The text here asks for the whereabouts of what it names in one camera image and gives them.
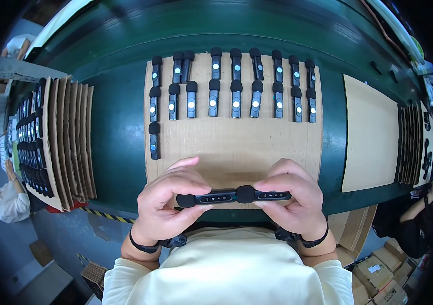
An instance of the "black wristband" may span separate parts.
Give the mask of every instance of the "black wristband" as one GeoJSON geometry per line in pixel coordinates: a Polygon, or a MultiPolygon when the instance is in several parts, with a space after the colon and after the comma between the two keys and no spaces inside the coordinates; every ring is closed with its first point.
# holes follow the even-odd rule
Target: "black wristband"
{"type": "Polygon", "coordinates": [[[142,252],[153,254],[156,253],[160,246],[160,241],[158,241],[154,246],[147,247],[137,244],[132,237],[132,229],[130,228],[130,232],[128,233],[128,237],[130,238],[130,242],[134,245],[135,248],[139,249],[142,252]]]}
{"type": "Polygon", "coordinates": [[[326,230],[325,234],[323,235],[323,237],[320,238],[319,240],[316,240],[316,241],[305,241],[303,238],[301,238],[301,243],[303,244],[303,247],[305,247],[305,248],[312,248],[312,247],[315,247],[315,246],[321,244],[321,242],[324,241],[325,238],[328,235],[328,229],[329,229],[329,227],[328,227],[328,222],[327,222],[327,230],[326,230]]]}

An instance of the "green workbench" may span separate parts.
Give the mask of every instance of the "green workbench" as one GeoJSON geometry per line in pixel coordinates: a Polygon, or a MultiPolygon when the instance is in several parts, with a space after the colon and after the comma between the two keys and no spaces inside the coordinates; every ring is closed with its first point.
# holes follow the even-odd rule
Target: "green workbench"
{"type": "MultiPolygon", "coordinates": [[[[96,204],[137,212],[146,184],[143,95],[146,63],[176,50],[224,52],[259,47],[270,55],[296,54],[320,67],[323,151],[319,185],[323,212],[340,213],[387,201],[410,191],[391,184],[342,193],[347,111],[342,74],[350,75],[401,105],[418,100],[414,72],[384,40],[361,3],[337,1],[102,1],[65,25],[33,61],[94,85],[91,148],[96,204]],[[377,62],[383,75],[369,65],[377,62]],[[389,76],[396,70],[399,84],[389,76]]],[[[261,210],[212,210],[208,221],[265,221],[261,210]]]]}

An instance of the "white shirt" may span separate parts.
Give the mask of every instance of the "white shirt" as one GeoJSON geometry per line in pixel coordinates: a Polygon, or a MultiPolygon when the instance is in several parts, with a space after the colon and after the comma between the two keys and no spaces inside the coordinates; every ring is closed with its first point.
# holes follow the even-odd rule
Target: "white shirt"
{"type": "Polygon", "coordinates": [[[30,200],[26,193],[17,193],[13,181],[0,188],[0,220],[16,223],[30,216],[30,200]]]}
{"type": "Polygon", "coordinates": [[[195,232],[154,271],[117,259],[103,304],[354,304],[352,273],[338,260],[305,266],[264,228],[195,232]]]}

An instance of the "person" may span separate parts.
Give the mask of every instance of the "person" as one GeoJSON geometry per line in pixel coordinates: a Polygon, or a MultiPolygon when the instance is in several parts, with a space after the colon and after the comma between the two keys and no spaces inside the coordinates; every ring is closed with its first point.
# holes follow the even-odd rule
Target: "person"
{"type": "Polygon", "coordinates": [[[30,216],[30,200],[18,181],[10,159],[5,161],[8,183],[0,188],[0,220],[16,223],[30,216]]]}
{"type": "Polygon", "coordinates": [[[255,204],[277,225],[301,235],[298,252],[262,227],[205,227],[187,232],[186,244],[173,248],[159,265],[158,241],[183,233],[212,208],[173,209],[175,194],[211,191],[191,169],[198,160],[179,160],[138,196],[139,217],[122,244],[121,258],[105,273],[103,304],[354,303],[352,274],[342,268],[321,212],[323,194],[304,168],[289,159],[276,162],[267,179],[253,186],[292,194],[286,206],[255,204]],[[309,247],[308,241],[321,242],[309,247]]]}
{"type": "Polygon", "coordinates": [[[408,256],[422,257],[433,248],[433,182],[420,200],[408,193],[379,204],[372,226],[378,237],[395,238],[408,256]]]}

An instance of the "microphone foam windscreen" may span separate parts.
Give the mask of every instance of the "microphone foam windscreen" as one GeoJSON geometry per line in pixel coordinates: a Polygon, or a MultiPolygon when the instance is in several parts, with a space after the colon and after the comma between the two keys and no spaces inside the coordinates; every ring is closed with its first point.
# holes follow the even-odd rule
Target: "microphone foam windscreen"
{"type": "Polygon", "coordinates": [[[299,64],[298,57],[296,55],[289,56],[289,64],[299,64]]]}
{"type": "Polygon", "coordinates": [[[162,57],[160,57],[160,56],[154,56],[153,58],[152,58],[152,65],[153,66],[155,66],[155,65],[158,65],[158,64],[162,64],[162,57]]]}
{"type": "Polygon", "coordinates": [[[274,93],[276,93],[276,92],[283,93],[284,92],[284,87],[282,86],[282,83],[281,82],[274,82],[272,84],[272,91],[274,93]]]}
{"type": "Polygon", "coordinates": [[[301,89],[299,86],[291,87],[291,96],[294,98],[301,98],[301,89]]]}
{"type": "Polygon", "coordinates": [[[314,60],[312,60],[312,59],[306,59],[305,64],[306,64],[306,69],[314,68],[314,60]]]}
{"type": "Polygon", "coordinates": [[[172,56],[173,60],[183,60],[184,53],[182,51],[176,51],[174,52],[174,55],[172,56]]]}
{"type": "Polygon", "coordinates": [[[160,97],[160,88],[159,87],[152,87],[149,96],[151,98],[159,98],[160,97]]]}
{"type": "Polygon", "coordinates": [[[220,90],[220,80],[210,80],[210,90],[220,90]]]}
{"type": "Polygon", "coordinates": [[[195,60],[195,53],[193,50],[184,51],[184,59],[195,60]]]}
{"type": "Polygon", "coordinates": [[[257,48],[250,49],[250,57],[261,57],[260,50],[257,48]]]}
{"type": "Polygon", "coordinates": [[[253,83],[252,83],[252,91],[263,92],[264,91],[264,85],[262,84],[262,82],[259,81],[259,80],[253,81],[253,83]]]}
{"type": "Polygon", "coordinates": [[[242,58],[242,51],[239,48],[233,48],[230,50],[230,58],[233,57],[242,58]]]}
{"type": "Polygon", "coordinates": [[[193,207],[196,204],[196,199],[194,195],[181,195],[178,194],[176,196],[177,204],[179,204],[180,207],[193,207]]]}
{"type": "Polygon", "coordinates": [[[252,186],[239,186],[236,190],[237,201],[241,204],[249,204],[255,198],[255,189],[252,186]]]}
{"type": "Polygon", "coordinates": [[[189,81],[186,84],[186,92],[198,92],[198,83],[195,81],[189,81]]]}
{"type": "Polygon", "coordinates": [[[210,53],[212,56],[221,56],[221,48],[215,46],[210,53]]]}
{"type": "Polygon", "coordinates": [[[242,92],[243,87],[242,87],[242,83],[240,81],[232,81],[232,83],[230,84],[230,91],[232,92],[242,92]]]}
{"type": "Polygon", "coordinates": [[[306,97],[308,99],[316,99],[316,91],[313,88],[308,88],[306,90],[306,97]]]}
{"type": "Polygon", "coordinates": [[[169,85],[169,94],[179,94],[181,92],[181,88],[178,83],[172,83],[169,85]]]}
{"type": "Polygon", "coordinates": [[[271,55],[273,59],[282,59],[282,53],[279,50],[272,51],[271,55]]]}
{"type": "Polygon", "coordinates": [[[158,135],[160,132],[160,125],[157,122],[152,122],[149,124],[149,133],[151,135],[158,135]]]}

